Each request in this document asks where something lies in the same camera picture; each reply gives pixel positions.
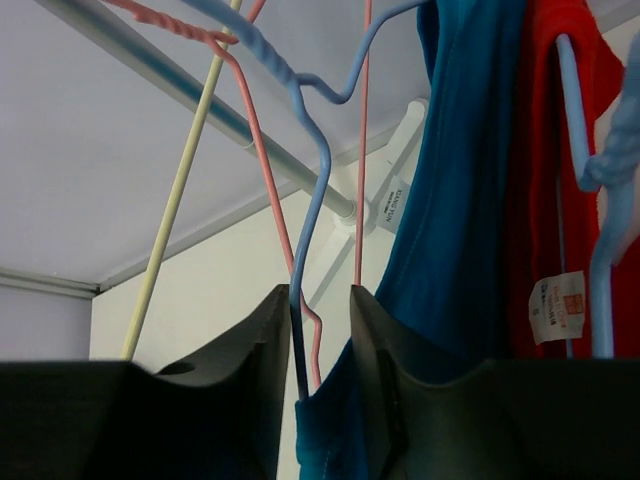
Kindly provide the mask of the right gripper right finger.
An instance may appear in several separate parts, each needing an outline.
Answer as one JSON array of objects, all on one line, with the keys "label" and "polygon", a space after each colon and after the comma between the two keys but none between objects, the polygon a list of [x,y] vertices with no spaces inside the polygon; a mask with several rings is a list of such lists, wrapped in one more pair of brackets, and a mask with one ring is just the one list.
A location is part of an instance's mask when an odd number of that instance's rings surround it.
[{"label": "right gripper right finger", "polygon": [[474,369],[351,290],[373,479],[635,479],[635,360],[489,360]]}]

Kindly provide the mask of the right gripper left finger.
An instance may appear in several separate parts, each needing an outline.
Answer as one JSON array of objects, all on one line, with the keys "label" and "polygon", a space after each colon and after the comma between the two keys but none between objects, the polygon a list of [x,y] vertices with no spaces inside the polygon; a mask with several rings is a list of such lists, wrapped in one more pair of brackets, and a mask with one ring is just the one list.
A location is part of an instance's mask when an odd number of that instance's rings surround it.
[{"label": "right gripper left finger", "polygon": [[128,361],[5,362],[5,479],[273,479],[288,288],[156,373]]}]

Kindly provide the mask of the blue t shirt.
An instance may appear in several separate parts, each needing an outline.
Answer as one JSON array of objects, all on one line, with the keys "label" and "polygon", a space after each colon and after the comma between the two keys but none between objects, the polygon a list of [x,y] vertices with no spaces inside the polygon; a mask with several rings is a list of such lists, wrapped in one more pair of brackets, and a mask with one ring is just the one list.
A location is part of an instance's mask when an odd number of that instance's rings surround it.
[{"label": "blue t shirt", "polygon": [[[417,10],[431,98],[408,200],[370,293],[398,322],[474,369],[506,352],[499,252],[522,1]],[[296,407],[304,479],[373,479],[352,337]]]}]

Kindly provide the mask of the pink wire hanger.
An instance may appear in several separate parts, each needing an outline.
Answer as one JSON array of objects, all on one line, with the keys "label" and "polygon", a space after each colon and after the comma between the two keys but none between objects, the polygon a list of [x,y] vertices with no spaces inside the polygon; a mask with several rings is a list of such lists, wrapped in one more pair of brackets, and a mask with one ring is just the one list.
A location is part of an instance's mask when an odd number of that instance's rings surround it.
[{"label": "pink wire hanger", "polygon": [[[118,1],[116,2],[115,5],[116,7],[130,13],[134,18],[133,13],[131,13],[127,9],[130,2],[131,1]],[[147,7],[137,1],[133,1],[133,2],[137,6]],[[262,2],[260,1],[255,2],[249,17],[244,17],[244,18],[249,22],[251,22],[252,24],[254,24],[255,19],[257,18],[257,16],[262,10],[262,6],[263,6]],[[233,43],[228,46],[228,49],[232,45],[242,44],[239,41],[239,38],[233,33],[232,30],[231,30],[231,34],[232,34],[231,40],[233,41]],[[226,50],[226,59],[224,63],[227,63],[230,66],[234,74],[234,77],[236,79],[239,92],[241,93],[241,96],[243,99],[245,110],[248,115],[249,128],[252,135],[253,144],[257,151],[258,160],[262,170],[263,180],[267,189],[267,193],[269,195],[271,209],[272,209],[272,213],[276,223],[276,228],[280,237],[280,242],[281,242],[281,246],[285,256],[287,268],[291,275],[297,246],[293,247],[290,242],[289,234],[288,234],[286,223],[284,220],[284,214],[281,208],[281,202],[279,200],[278,193],[277,193],[277,187],[275,184],[272,167],[269,162],[266,143],[264,141],[264,136],[260,128],[258,116],[255,110],[255,106],[250,93],[250,89],[248,87],[246,77],[244,75],[244,72],[239,62],[236,60],[236,58],[232,54],[229,53],[228,49]],[[368,53],[366,54],[365,61],[361,71],[364,70],[367,62],[368,62]],[[303,292],[301,295],[301,301],[302,301],[302,307],[301,307],[302,330],[303,330],[303,337],[304,337],[304,349],[305,349],[305,358],[306,358],[308,387],[310,385],[319,386],[321,383],[319,353],[320,353],[320,345],[321,345],[321,339],[322,339],[322,333],[323,333],[323,323],[320,317],[311,309],[311,307],[305,300]]]}]

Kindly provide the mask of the light blue wire hanger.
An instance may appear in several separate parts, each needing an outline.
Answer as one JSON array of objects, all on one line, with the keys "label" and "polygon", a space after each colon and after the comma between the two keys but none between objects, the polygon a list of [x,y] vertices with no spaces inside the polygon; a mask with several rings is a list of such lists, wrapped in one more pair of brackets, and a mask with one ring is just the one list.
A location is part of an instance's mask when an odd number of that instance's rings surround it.
[{"label": "light blue wire hanger", "polygon": [[295,72],[283,56],[281,56],[266,40],[258,27],[246,20],[231,7],[219,1],[189,1],[191,8],[213,18],[219,23],[231,28],[239,41],[254,55],[266,70],[288,90],[292,109],[298,122],[315,142],[319,158],[319,177],[315,181],[311,201],[301,230],[289,288],[289,303],[291,311],[294,359],[296,364],[296,380],[298,396],[301,400],[309,396],[304,337],[302,330],[302,280],[307,254],[316,226],[316,222],[329,184],[331,173],[331,152],[329,143],[316,122],[307,112],[301,91],[303,86],[309,86],[318,91],[326,100],[341,105],[352,96],[363,67],[366,54],[378,30],[389,19],[412,10],[422,3],[420,1],[406,1],[393,6],[376,17],[365,31],[358,50],[354,56],[349,75],[341,92],[333,90],[321,77],[311,73]]}]

